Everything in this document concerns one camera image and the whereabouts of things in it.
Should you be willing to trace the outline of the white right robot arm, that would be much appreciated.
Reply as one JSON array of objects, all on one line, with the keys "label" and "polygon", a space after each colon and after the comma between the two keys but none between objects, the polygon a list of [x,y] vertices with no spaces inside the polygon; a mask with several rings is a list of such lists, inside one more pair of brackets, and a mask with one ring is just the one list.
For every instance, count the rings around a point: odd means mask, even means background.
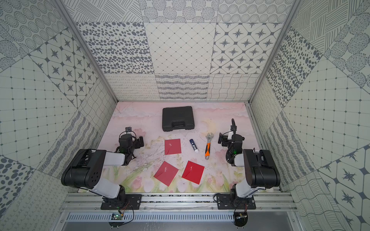
[{"label": "white right robot arm", "polygon": [[219,134],[218,143],[227,147],[225,158],[234,167],[243,167],[245,179],[230,190],[232,201],[250,199],[259,190],[278,187],[281,182],[279,171],[269,150],[243,149],[244,137],[233,132]]}]

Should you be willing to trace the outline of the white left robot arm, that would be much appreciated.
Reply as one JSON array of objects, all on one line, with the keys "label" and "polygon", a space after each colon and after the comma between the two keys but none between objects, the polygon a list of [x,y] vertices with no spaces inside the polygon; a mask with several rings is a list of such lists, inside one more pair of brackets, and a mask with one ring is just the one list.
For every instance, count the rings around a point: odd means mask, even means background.
[{"label": "white left robot arm", "polygon": [[114,152],[80,149],[61,176],[64,186],[89,190],[108,200],[126,201],[125,189],[101,177],[105,166],[127,166],[136,158],[134,151],[144,147],[142,136],[137,137],[130,127],[119,135],[119,146]]}]

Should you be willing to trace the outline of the red envelope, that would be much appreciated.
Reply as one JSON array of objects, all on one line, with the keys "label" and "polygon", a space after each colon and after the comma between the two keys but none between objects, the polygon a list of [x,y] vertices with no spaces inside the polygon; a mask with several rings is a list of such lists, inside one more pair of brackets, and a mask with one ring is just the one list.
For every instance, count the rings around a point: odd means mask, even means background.
[{"label": "red envelope", "polygon": [[192,161],[188,161],[183,172],[182,178],[190,182],[200,184],[204,169],[205,169],[204,166],[194,163]]},{"label": "red envelope", "polygon": [[181,154],[181,140],[165,140],[165,155]]},{"label": "red envelope", "polygon": [[164,185],[170,186],[176,174],[178,173],[178,170],[179,169],[177,169],[173,165],[164,161],[158,171],[155,173],[154,178]]}]

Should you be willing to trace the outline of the white blue glue stick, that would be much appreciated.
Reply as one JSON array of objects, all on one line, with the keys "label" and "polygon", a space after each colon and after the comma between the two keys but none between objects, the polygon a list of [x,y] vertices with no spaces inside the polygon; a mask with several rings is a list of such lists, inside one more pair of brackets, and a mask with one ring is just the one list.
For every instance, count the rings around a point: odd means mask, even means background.
[{"label": "white blue glue stick", "polygon": [[191,146],[192,146],[192,148],[193,148],[194,152],[195,152],[195,153],[198,153],[198,152],[199,152],[199,150],[198,150],[198,148],[197,148],[197,146],[196,146],[196,144],[195,144],[194,140],[193,140],[193,139],[190,139],[189,141],[190,141],[190,144],[191,144]]}]

